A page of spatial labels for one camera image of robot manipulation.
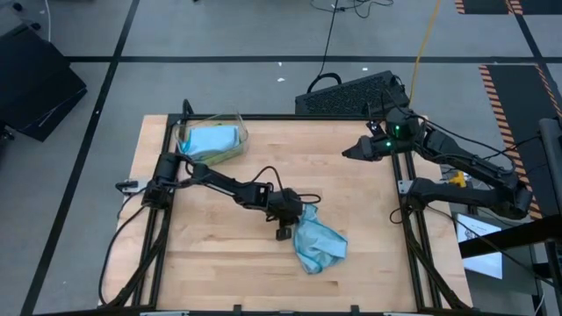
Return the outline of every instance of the yellow cable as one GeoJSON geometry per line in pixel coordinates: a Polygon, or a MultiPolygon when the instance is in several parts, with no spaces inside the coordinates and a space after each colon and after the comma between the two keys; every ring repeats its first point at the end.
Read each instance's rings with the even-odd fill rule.
{"type": "Polygon", "coordinates": [[[410,104],[414,101],[414,88],[415,88],[415,79],[418,74],[418,66],[420,66],[420,58],[423,54],[423,49],[425,49],[425,45],[428,43],[429,35],[431,34],[431,29],[433,29],[433,24],[436,21],[437,13],[439,13],[439,5],[441,4],[441,0],[437,0],[436,7],[433,10],[433,14],[431,15],[431,19],[429,20],[428,30],[425,32],[425,37],[423,38],[423,42],[421,43],[420,51],[418,52],[417,57],[415,58],[414,64],[414,74],[412,75],[412,84],[410,84],[410,104]]]}

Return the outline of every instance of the floor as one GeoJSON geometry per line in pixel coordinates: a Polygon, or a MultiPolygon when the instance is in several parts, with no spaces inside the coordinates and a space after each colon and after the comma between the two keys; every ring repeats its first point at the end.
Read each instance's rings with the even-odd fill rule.
{"type": "MultiPolygon", "coordinates": [[[[27,8],[23,18],[47,25],[43,2],[21,2],[27,8]]],[[[332,3],[315,2],[327,8],[332,3]]],[[[307,0],[49,3],[52,42],[74,61],[71,68],[89,92],[44,143],[17,135],[0,147],[0,178],[10,184],[0,190],[0,305],[6,315],[21,311],[63,196],[71,198],[68,216],[34,312],[96,306],[97,279],[122,201],[113,185],[129,174],[144,115],[180,112],[184,98],[196,113],[294,113],[294,97],[306,92],[320,70],[331,18],[307,0]],[[127,14],[130,30],[123,29],[127,14]],[[114,55],[145,58],[117,63],[114,55]],[[100,95],[104,83],[111,85],[106,97],[100,95]],[[87,134],[97,116],[95,132],[87,134]],[[71,176],[73,170],[79,178],[71,176]]],[[[433,3],[396,0],[392,7],[373,6],[367,19],[352,11],[338,13],[328,54],[351,57],[328,62],[325,72],[348,81],[391,70],[409,90],[412,61],[433,3]]],[[[553,31],[562,16],[524,20],[542,55],[558,57],[547,60],[557,62],[548,69],[562,83],[562,45],[553,31]]],[[[40,30],[44,38],[46,29],[40,30]]],[[[490,56],[532,60],[517,59],[533,53],[515,16],[463,15],[445,0],[425,55],[440,58],[421,64],[414,109],[466,137],[503,148],[478,65],[490,56]]],[[[471,143],[461,145],[488,154],[471,143]]],[[[478,280],[469,283],[475,305],[485,311],[533,312],[529,295],[492,291],[478,280]]],[[[555,303],[547,298],[546,304],[555,303]]]]}

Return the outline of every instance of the clear plastic container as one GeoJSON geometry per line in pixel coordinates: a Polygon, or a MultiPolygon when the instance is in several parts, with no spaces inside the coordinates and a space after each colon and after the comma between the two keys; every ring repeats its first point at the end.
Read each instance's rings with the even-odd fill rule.
{"type": "Polygon", "coordinates": [[[177,141],[177,149],[180,153],[185,154],[186,144],[189,144],[191,131],[199,127],[210,126],[237,126],[238,127],[238,145],[221,153],[204,154],[192,157],[195,162],[202,162],[207,166],[223,162],[237,155],[243,154],[248,149],[249,134],[240,114],[219,114],[198,121],[188,121],[187,124],[176,125],[174,136],[177,141]]]}

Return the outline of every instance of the metal bracket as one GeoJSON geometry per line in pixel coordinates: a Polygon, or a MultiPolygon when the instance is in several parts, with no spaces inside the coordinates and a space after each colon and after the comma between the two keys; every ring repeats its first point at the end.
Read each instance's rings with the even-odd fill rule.
{"type": "Polygon", "coordinates": [[[398,181],[398,193],[401,195],[405,195],[410,191],[410,187],[412,186],[411,180],[399,180],[398,181]]]}

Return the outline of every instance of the black floor tape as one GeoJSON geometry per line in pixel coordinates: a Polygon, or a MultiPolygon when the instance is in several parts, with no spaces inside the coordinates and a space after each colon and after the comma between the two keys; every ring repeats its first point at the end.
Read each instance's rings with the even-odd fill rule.
{"type": "Polygon", "coordinates": [[[465,14],[508,14],[505,0],[463,0],[465,14]]]}
{"type": "MultiPolygon", "coordinates": [[[[519,0],[524,15],[562,14],[560,0],[519,0]]],[[[465,14],[508,14],[506,0],[463,0],[465,14]]]]}
{"type": "MultiPolygon", "coordinates": [[[[488,70],[515,143],[537,135],[539,119],[557,116],[535,66],[490,65],[488,70]]],[[[541,141],[517,149],[541,212],[544,216],[558,214],[541,141]]]]}
{"type": "Polygon", "coordinates": [[[524,15],[562,14],[560,0],[519,0],[524,15]]]}

